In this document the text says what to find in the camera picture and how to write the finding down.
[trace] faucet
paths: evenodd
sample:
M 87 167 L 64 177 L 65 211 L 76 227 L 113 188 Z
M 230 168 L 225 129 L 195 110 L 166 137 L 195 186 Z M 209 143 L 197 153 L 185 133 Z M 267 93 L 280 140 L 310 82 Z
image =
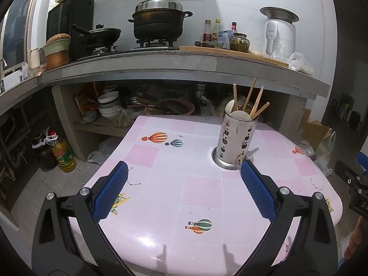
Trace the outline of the faucet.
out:
M 7 67 L 7 63 L 4 58 L 0 59 L 0 94 L 5 92 L 4 80 L 3 80 L 3 71 Z

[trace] metal screw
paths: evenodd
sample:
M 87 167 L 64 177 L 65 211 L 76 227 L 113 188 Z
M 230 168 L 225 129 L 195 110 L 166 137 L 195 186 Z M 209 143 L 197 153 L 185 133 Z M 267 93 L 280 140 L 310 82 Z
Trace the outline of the metal screw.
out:
M 52 193 L 52 192 L 50 192 L 50 193 L 48 193 L 48 194 L 46 195 L 46 199 L 47 199 L 47 200 L 51 200 L 51 199 L 53 199 L 53 198 L 54 198 L 54 196 L 55 196 L 55 194 L 54 194 L 54 193 Z
M 283 195 L 288 195 L 290 193 L 290 190 L 288 188 L 286 188 L 286 187 L 281 187 L 280 188 L 280 192 Z
M 314 194 L 314 196 L 316 196 L 316 198 L 317 198 L 317 199 L 319 199 L 319 200 L 321 200 L 321 199 L 323 198 L 323 194 L 322 194 L 322 193 L 320 193 L 320 192 L 316 192 L 316 193 Z
M 82 188 L 80 191 L 79 191 L 80 195 L 82 196 L 86 196 L 88 195 L 89 193 L 89 189 L 88 188 Z

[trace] chopstick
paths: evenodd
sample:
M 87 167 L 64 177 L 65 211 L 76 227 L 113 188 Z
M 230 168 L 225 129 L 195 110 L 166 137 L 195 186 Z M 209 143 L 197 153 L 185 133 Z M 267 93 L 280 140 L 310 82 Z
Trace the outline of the chopstick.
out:
M 265 103 L 262 108 L 260 108 L 256 113 L 253 114 L 253 116 L 251 116 L 251 119 L 253 120 L 259 114 L 261 114 L 261 112 L 264 111 L 264 109 L 267 108 L 269 105 L 270 105 L 269 102 Z
M 231 108 L 231 112 L 238 110 L 238 97 L 236 93 L 236 84 L 233 84 L 233 91 L 234 91 L 234 104 L 233 107 Z
M 250 114 L 250 117 L 251 118 L 254 115 L 254 113 L 257 111 L 258 104 L 259 104 L 259 101 L 261 100 L 262 93 L 263 93 L 263 86 L 261 87 L 261 90 L 259 91 L 259 94 L 257 96 L 257 99 L 256 99 L 256 101 L 254 103 L 253 108 L 252 108 L 252 111 L 251 111 L 251 114 Z
M 249 99 L 251 98 L 251 94 L 252 94 L 252 91 L 253 91 L 253 88 L 254 88 L 254 85 L 255 85 L 255 82 L 257 81 L 257 79 L 256 78 L 254 78 L 253 79 L 253 83 L 252 83 L 252 87 L 251 87 L 251 89 L 249 90 L 249 93 L 248 93 L 248 96 L 247 96 L 247 99 L 246 99 L 246 101 L 245 101 L 245 104 L 244 104 L 244 106 L 243 106 L 243 109 L 242 109 L 242 111 L 245 111 L 245 108 L 247 107 L 247 105 L 248 105 L 248 102 L 249 102 Z

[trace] dark jar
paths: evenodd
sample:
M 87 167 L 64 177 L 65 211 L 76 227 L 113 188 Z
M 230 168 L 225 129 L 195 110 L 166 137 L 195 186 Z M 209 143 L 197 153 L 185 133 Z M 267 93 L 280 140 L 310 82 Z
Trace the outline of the dark jar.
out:
M 32 146 L 36 146 L 40 142 L 43 142 L 45 138 L 45 134 L 38 133 L 32 140 Z M 42 171 L 50 171 L 58 165 L 58 161 L 52 153 L 51 148 L 52 147 L 48 144 L 33 148 L 37 157 L 37 162 L 40 164 L 40 168 Z
M 247 53 L 249 51 L 250 41 L 242 33 L 234 33 L 229 40 L 230 50 Z

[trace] window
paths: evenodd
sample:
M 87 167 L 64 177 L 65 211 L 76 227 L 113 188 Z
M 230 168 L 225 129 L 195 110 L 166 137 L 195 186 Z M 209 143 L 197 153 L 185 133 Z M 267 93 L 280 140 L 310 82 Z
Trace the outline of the window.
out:
M 3 58 L 8 68 L 24 62 L 28 9 L 31 0 L 14 0 L 4 28 Z
M 0 58 L 8 64 L 5 75 L 27 61 L 28 21 L 34 0 L 14 0 L 0 23 Z

